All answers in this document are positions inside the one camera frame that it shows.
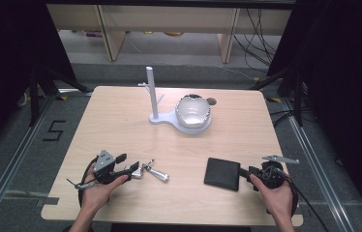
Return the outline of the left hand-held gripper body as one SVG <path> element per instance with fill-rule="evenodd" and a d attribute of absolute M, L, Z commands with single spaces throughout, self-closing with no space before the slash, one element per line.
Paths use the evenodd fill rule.
<path fill-rule="evenodd" d="M 93 169 L 95 179 L 101 184 L 109 184 L 115 180 L 116 172 L 114 167 L 116 157 L 106 150 L 102 150 L 97 157 L 96 164 Z"/>

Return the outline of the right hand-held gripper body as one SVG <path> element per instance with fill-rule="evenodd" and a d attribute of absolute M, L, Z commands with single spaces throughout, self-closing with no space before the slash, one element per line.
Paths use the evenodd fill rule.
<path fill-rule="evenodd" d="M 263 159 L 264 162 L 261 164 L 261 168 L 250 166 L 249 173 L 260 178 L 269 189 L 277 189 L 287 180 L 283 168 L 284 163 L 300 163 L 298 159 L 289 159 L 278 155 L 265 156 Z"/>

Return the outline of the black leather wallet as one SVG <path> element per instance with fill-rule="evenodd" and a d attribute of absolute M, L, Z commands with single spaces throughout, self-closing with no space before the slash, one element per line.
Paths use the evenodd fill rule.
<path fill-rule="evenodd" d="M 204 183 L 209 186 L 239 190 L 240 164 L 225 159 L 209 158 L 204 175 Z"/>

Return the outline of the small metal tool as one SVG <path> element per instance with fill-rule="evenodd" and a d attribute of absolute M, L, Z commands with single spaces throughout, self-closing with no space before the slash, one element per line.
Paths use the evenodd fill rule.
<path fill-rule="evenodd" d="M 135 171 L 133 171 L 131 173 L 131 176 L 135 179 L 141 179 L 143 177 L 143 173 L 148 172 L 155 178 L 166 183 L 169 180 L 169 176 L 165 172 L 153 168 L 152 164 L 154 163 L 154 161 L 154 159 L 151 159 L 148 162 L 144 163 L 141 167 L 138 167 Z"/>

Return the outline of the person's right hand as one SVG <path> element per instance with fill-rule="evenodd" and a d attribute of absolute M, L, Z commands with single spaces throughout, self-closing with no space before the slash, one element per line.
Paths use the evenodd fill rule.
<path fill-rule="evenodd" d="M 254 174 L 250 175 L 250 179 L 258 188 L 266 209 L 273 217 L 292 217 L 292 190 L 288 183 L 270 189 Z"/>

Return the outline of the person's left hand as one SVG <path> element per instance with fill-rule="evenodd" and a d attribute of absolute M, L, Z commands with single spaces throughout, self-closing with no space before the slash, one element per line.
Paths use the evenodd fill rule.
<path fill-rule="evenodd" d="M 97 213 L 108 201 L 111 193 L 128 179 L 128 176 L 120 176 L 113 182 L 103 185 L 94 184 L 83 191 L 81 210 L 86 213 Z"/>

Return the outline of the black tape floor mark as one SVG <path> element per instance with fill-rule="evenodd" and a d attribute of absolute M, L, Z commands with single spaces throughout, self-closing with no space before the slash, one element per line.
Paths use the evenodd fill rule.
<path fill-rule="evenodd" d="M 65 123 L 66 123 L 65 120 L 53 120 L 47 130 L 49 137 L 45 137 L 44 141 L 46 142 L 58 141 L 64 132 L 59 128 L 59 126 L 63 126 Z"/>

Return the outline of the white key holder stand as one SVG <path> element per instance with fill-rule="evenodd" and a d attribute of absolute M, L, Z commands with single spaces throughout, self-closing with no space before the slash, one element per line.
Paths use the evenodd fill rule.
<path fill-rule="evenodd" d="M 211 115 L 210 115 L 209 122 L 206 123 L 203 127 L 189 129 L 189 128 L 182 126 L 178 122 L 176 115 L 175 115 L 175 106 L 176 105 L 169 112 L 160 112 L 159 108 L 158 108 L 158 104 L 163 97 L 157 98 L 154 70 L 152 67 L 149 67 L 149 66 L 147 66 L 145 68 L 145 70 L 146 70 L 147 82 L 139 83 L 138 86 L 144 87 L 147 90 L 147 92 L 149 93 L 149 97 L 150 97 L 150 101 L 151 101 L 151 108 L 152 108 L 152 113 L 149 116 L 150 123 L 152 123 L 154 125 L 159 125 L 159 124 L 172 125 L 178 131 L 181 131 L 181 132 L 189 134 L 189 135 L 200 134 L 200 133 L 206 131 L 210 127 L 211 120 L 212 120 Z"/>

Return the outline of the silver bowl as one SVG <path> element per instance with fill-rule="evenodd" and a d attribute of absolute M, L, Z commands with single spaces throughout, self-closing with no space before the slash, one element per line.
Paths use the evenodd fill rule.
<path fill-rule="evenodd" d="M 175 106 L 175 115 L 178 122 L 189 129 L 201 128 L 209 122 L 211 106 L 200 95 L 185 95 Z"/>

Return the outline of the black metal stand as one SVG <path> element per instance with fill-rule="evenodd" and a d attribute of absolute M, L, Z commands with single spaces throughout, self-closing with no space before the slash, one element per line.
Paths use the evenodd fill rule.
<path fill-rule="evenodd" d="M 281 79 L 282 82 L 278 88 L 278 94 L 281 97 L 287 97 L 290 93 L 294 95 L 294 108 L 293 116 L 299 127 L 303 126 L 302 117 L 301 117 L 301 101 L 302 101 L 302 83 L 303 78 L 299 68 L 296 68 L 293 65 L 288 65 L 286 68 L 283 68 L 281 71 L 278 71 L 264 80 L 256 83 L 254 86 L 250 87 L 250 90 L 260 90 L 263 87 Z"/>
<path fill-rule="evenodd" d="M 66 75 L 45 65 L 38 65 L 32 69 L 29 77 L 31 120 L 30 127 L 35 125 L 40 116 L 39 89 L 42 89 L 46 96 L 55 97 L 60 94 L 54 81 L 62 82 L 74 87 L 81 93 L 91 93 L 92 89 L 77 82 L 75 75 Z"/>

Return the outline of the light wooden desk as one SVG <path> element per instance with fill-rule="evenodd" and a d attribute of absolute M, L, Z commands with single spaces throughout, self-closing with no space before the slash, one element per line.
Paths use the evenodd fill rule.
<path fill-rule="evenodd" d="M 106 57 L 117 59 L 127 31 L 209 33 L 218 36 L 221 59 L 229 61 L 235 34 L 281 36 L 290 10 L 49 4 L 59 30 L 99 31 Z"/>

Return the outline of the aluminium floor rail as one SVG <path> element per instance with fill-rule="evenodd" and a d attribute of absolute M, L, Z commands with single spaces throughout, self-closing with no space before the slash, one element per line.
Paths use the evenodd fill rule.
<path fill-rule="evenodd" d="M 298 124 L 294 116 L 289 117 L 292 129 L 297 137 L 303 153 L 311 166 L 312 172 L 316 178 L 317 184 L 324 196 L 324 199 L 334 217 L 341 232 L 356 232 L 353 227 L 345 207 L 341 203 L 340 198 L 332 187 L 322 164 L 317 158 L 317 154 L 302 126 Z"/>
<path fill-rule="evenodd" d="M 41 124 L 44 120 L 48 109 L 55 100 L 55 96 L 46 97 L 43 101 L 43 104 L 39 107 L 39 116 L 38 118 L 26 129 L 26 132 L 23 134 L 22 139 L 17 145 L 15 152 L 12 154 L 11 159 L 6 165 L 6 168 L 0 175 L 0 203 L 5 195 L 8 186 L 15 177 L 15 174 L 19 167 L 21 166 L 28 149 L 31 147 L 38 130 L 41 127 Z"/>

